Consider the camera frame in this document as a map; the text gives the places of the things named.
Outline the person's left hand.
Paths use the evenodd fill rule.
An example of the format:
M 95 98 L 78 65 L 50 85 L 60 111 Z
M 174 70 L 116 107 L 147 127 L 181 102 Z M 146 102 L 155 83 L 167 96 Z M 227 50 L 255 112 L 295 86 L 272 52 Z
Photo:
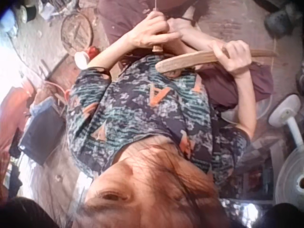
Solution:
M 135 48 L 151 48 L 177 40 L 179 32 L 170 31 L 165 15 L 152 11 L 143 21 L 127 33 L 128 46 Z

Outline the person's right hand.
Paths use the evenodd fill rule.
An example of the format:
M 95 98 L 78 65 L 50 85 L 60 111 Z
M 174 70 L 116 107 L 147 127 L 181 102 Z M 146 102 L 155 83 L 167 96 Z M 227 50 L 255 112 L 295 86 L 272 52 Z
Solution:
M 220 48 L 212 42 L 212 50 L 218 62 L 236 79 L 250 76 L 249 66 L 252 63 L 250 48 L 242 40 L 231 41 Z

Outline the wooden spindle with thin rod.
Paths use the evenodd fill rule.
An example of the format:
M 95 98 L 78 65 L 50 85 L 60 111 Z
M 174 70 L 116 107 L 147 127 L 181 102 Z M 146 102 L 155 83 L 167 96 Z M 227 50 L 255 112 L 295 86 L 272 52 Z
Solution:
M 157 0 L 154 0 L 154 8 L 153 8 L 153 11 L 158 11 L 158 7 L 157 7 Z M 154 53 L 162 53 L 163 52 L 163 45 L 162 44 L 157 44 L 157 45 L 154 45 L 153 48 L 152 48 L 152 51 Z

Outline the wooden stick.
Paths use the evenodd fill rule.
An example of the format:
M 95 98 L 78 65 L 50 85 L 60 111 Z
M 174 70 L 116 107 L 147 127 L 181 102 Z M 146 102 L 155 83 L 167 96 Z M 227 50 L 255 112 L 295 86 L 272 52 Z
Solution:
M 276 57 L 277 53 L 272 50 L 250 49 L 252 57 Z M 198 51 L 190 54 L 183 54 L 171 57 L 158 62 L 155 65 L 159 73 L 168 73 L 170 71 L 189 68 L 197 65 L 216 62 L 218 59 L 214 52 Z

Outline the person's legs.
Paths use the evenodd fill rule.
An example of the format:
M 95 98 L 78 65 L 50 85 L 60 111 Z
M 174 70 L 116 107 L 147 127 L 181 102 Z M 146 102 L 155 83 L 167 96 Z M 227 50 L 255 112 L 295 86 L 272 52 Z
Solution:
M 157 0 L 158 11 L 165 14 L 170 29 L 182 37 L 164 45 L 174 55 L 196 51 L 210 51 L 212 42 L 222 47 L 226 42 L 196 29 L 193 21 L 195 0 Z M 131 31 L 152 12 L 154 0 L 99 0 L 98 10 L 110 44 Z M 211 103 L 219 110 L 233 109 L 238 103 L 235 78 L 219 63 L 204 64 L 197 68 Z

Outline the grey shoes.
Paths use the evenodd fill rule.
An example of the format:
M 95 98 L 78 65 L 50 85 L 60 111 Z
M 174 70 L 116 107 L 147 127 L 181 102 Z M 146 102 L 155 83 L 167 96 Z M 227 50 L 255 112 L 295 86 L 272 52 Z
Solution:
M 264 26 L 272 38 L 280 39 L 292 34 L 303 15 L 302 8 L 290 1 L 285 3 L 279 10 L 266 16 Z

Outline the red round object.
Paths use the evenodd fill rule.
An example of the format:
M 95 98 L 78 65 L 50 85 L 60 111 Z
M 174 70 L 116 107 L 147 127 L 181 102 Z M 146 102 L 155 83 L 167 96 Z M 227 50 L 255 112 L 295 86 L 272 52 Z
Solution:
M 89 60 L 92 60 L 93 58 L 95 58 L 100 53 L 100 50 L 95 46 L 90 46 L 87 49 L 86 53 L 89 56 Z

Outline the white plastic cup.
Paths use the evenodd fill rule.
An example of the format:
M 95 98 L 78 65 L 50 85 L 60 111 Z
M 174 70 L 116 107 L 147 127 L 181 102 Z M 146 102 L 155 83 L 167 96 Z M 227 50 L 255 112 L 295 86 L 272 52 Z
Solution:
M 84 52 L 76 52 L 74 55 L 74 61 L 76 66 L 80 69 L 80 70 L 85 70 L 88 68 L 88 63 L 90 61 L 89 55 Z

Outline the round woven basket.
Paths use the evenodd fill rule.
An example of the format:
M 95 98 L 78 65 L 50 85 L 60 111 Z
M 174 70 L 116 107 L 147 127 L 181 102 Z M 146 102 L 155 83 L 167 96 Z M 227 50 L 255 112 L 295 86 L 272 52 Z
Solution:
M 87 50 L 93 42 L 93 29 L 89 19 L 79 12 L 66 16 L 62 21 L 60 39 L 70 56 Z

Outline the white standing fan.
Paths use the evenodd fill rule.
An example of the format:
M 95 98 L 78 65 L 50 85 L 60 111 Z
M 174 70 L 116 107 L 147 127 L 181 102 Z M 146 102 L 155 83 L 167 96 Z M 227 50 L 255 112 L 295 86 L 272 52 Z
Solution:
M 289 203 L 304 211 L 304 138 L 295 119 L 300 108 L 299 96 L 289 94 L 271 111 L 268 123 L 275 128 L 287 126 L 294 142 L 276 179 L 275 202 Z

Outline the black pot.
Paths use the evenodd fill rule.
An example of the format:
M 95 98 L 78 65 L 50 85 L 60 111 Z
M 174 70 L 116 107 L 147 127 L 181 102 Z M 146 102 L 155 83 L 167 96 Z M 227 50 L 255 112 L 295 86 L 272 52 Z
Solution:
M 21 12 L 21 20 L 23 23 L 28 23 L 33 21 L 37 15 L 37 8 L 35 4 L 32 5 L 21 5 L 20 6 Z

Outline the dark blue bag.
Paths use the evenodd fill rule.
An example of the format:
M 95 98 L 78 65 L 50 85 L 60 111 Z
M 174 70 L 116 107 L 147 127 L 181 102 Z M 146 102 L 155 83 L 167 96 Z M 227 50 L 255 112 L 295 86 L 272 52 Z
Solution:
M 18 147 L 42 166 L 59 143 L 65 120 L 60 116 L 56 101 L 51 96 L 32 107 L 30 114 Z

